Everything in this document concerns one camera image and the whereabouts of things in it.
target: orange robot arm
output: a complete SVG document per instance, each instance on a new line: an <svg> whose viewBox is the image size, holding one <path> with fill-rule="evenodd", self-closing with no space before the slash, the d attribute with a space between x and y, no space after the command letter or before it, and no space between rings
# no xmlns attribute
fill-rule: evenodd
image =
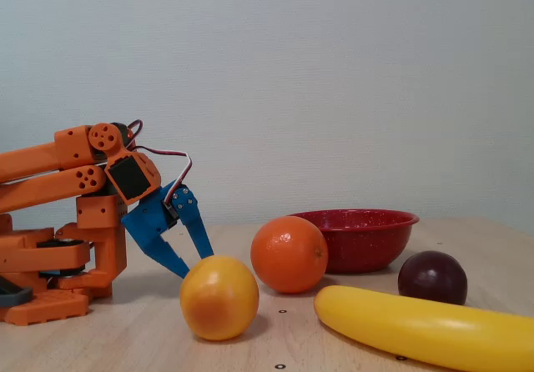
<svg viewBox="0 0 534 372"><path fill-rule="evenodd" d="M6 279L34 292L30 303L0 308L0 319L29 324L84 314L87 298L111 294L111 282L126 267L120 219L127 204L161 185L154 164L127 150L133 140L126 126L100 123L57 132L53 143L0 154L0 222L11 223L3 213L78 196L77 223L63 226L55 239L52 229L17 231L10 224L0 229L0 283ZM138 165L145 182L141 189L121 184L123 162ZM78 274L89 261L89 246L95 250L96 268ZM46 271L54 270L75 276L53 279L47 287Z"/></svg>

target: red wire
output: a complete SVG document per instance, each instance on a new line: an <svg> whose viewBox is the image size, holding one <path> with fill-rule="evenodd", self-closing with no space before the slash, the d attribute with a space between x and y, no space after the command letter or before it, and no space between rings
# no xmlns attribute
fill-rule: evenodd
<svg viewBox="0 0 534 372"><path fill-rule="evenodd" d="M143 129L143 121L141 119L134 120L131 124L128 125L128 129L131 130L135 126L139 126L139 127L135 131L135 133L132 134L132 137L130 138L130 143L128 144L128 146L132 145L132 143L134 142L135 138L137 136L139 136L139 134L141 133L141 130Z"/></svg>
<svg viewBox="0 0 534 372"><path fill-rule="evenodd" d="M174 184L171 186L169 190L169 194L167 195L168 199L165 201L165 203L167 204L170 203L170 199L171 199L170 193L173 193L179 187L179 185L184 181L185 176L187 175L187 173L189 172L189 170L191 170L191 167L193 166L193 160L187 153L183 153L181 151L168 151L168 150L162 150L162 149L153 149L153 148L144 147L143 145L136 145L135 147L131 149L131 151L135 151L138 148L146 149L147 151L151 153L156 153L157 155L178 155L180 157L188 157L189 159L188 165L185 167L184 171L178 176L178 178L174 181Z"/></svg>

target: yellow citrus fruit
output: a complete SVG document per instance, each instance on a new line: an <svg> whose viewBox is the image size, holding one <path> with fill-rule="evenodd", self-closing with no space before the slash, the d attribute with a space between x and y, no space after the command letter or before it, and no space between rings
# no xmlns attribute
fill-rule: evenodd
<svg viewBox="0 0 534 372"><path fill-rule="evenodd" d="M250 326L258 312L256 279L241 261L212 255L185 276L180 306L185 322L206 340L231 339Z"/></svg>

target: white wall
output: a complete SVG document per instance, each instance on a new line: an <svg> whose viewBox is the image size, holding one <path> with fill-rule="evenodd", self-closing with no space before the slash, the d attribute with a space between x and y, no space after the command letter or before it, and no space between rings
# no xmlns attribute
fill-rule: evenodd
<svg viewBox="0 0 534 372"><path fill-rule="evenodd" d="M306 209L534 233L534 0L0 0L0 151L145 121L207 224ZM32 111L35 116L27 116ZM181 159L154 157L165 181ZM14 214L74 219L73 200Z"/></svg>

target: yellow banana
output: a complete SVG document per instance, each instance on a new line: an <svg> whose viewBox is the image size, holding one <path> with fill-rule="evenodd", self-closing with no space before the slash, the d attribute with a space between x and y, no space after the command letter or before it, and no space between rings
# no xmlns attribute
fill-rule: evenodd
<svg viewBox="0 0 534 372"><path fill-rule="evenodd" d="M328 286L319 319L377 349L469 372L534 372L534 319L460 305Z"/></svg>

